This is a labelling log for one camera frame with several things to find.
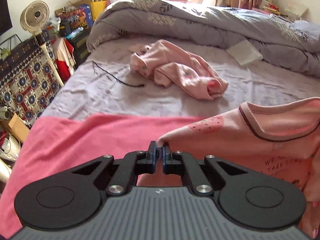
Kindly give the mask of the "colourful printed box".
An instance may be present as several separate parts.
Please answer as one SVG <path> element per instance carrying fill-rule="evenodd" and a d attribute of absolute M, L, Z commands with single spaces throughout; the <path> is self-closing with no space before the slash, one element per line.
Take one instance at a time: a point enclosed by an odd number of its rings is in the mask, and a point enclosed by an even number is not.
<path fill-rule="evenodd" d="M 84 8 L 76 8 L 69 12 L 61 8 L 56 10 L 55 14 L 61 19 L 61 22 L 68 22 L 72 30 L 80 27 L 87 28 L 88 26 Z"/>

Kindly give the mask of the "pink strawberry shirt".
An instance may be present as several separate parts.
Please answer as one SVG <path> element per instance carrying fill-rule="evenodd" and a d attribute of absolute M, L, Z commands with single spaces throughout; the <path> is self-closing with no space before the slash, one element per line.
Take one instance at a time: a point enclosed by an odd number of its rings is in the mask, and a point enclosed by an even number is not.
<path fill-rule="evenodd" d="M 250 102 L 175 129 L 158 140 L 196 159 L 214 155 L 288 181 L 307 201 L 300 228 L 319 230 L 319 98 L 279 106 Z"/>

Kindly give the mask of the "grey floral duvet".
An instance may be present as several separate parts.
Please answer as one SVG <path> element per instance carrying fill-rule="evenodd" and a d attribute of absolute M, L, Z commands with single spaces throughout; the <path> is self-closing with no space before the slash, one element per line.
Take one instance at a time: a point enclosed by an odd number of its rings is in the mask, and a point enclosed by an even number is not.
<path fill-rule="evenodd" d="M 126 34 L 171 37 L 221 49 L 247 40 L 266 62 L 319 77 L 319 25 L 306 21 L 168 0 L 119 0 L 95 20 L 87 47 L 94 51 Z"/>

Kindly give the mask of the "white folded paper tissue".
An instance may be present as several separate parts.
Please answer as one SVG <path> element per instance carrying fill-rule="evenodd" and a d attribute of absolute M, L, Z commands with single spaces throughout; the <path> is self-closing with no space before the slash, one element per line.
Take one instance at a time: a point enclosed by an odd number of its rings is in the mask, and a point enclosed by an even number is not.
<path fill-rule="evenodd" d="M 263 60 L 263 55 L 248 40 L 243 40 L 226 51 L 242 67 Z"/>

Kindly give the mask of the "yellow paper bag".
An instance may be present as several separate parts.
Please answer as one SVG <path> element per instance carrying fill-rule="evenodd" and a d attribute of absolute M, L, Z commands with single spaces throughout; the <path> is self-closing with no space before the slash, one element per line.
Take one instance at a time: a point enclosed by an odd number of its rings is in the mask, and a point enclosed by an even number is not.
<path fill-rule="evenodd" d="M 99 15 L 105 10 L 107 6 L 107 1 L 95 1 L 90 3 L 91 12 L 92 12 L 92 18 L 95 21 Z"/>

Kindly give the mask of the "pink strawberry pants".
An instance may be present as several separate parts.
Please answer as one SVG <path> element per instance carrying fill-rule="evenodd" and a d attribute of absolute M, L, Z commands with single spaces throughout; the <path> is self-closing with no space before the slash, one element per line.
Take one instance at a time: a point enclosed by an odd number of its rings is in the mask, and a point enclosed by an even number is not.
<path fill-rule="evenodd" d="M 202 57 L 167 41 L 141 46 L 133 50 L 130 69 L 155 84 L 180 87 L 197 100 L 214 100 L 223 95 L 228 82 Z"/>

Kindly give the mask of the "pink towel blanket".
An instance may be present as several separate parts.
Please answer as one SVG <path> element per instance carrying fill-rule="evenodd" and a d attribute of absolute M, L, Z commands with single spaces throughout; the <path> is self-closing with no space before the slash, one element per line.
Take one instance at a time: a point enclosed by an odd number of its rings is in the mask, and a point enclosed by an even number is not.
<path fill-rule="evenodd" d="M 14 199 L 25 185 L 102 155 L 121 159 L 128 152 L 147 148 L 161 135 L 199 120 L 110 114 L 92 114 L 83 121 L 40 117 L 23 143 L 1 195 L 1 235 L 9 238 L 21 228 Z"/>

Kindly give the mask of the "white desk fan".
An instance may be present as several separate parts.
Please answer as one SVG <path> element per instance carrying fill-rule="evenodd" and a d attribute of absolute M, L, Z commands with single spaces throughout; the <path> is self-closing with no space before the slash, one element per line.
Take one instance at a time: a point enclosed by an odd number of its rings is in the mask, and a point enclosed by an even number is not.
<path fill-rule="evenodd" d="M 42 27 L 45 25 L 49 18 L 49 7 L 44 1 L 34 1 L 30 3 L 20 15 L 20 24 L 21 27 L 28 31 L 35 37 L 36 44 L 42 49 L 46 59 L 50 65 L 50 68 L 58 81 L 60 87 L 64 86 L 63 81 L 61 80 L 55 63 L 50 57 L 50 54 L 47 49 L 46 39 L 42 33 Z"/>

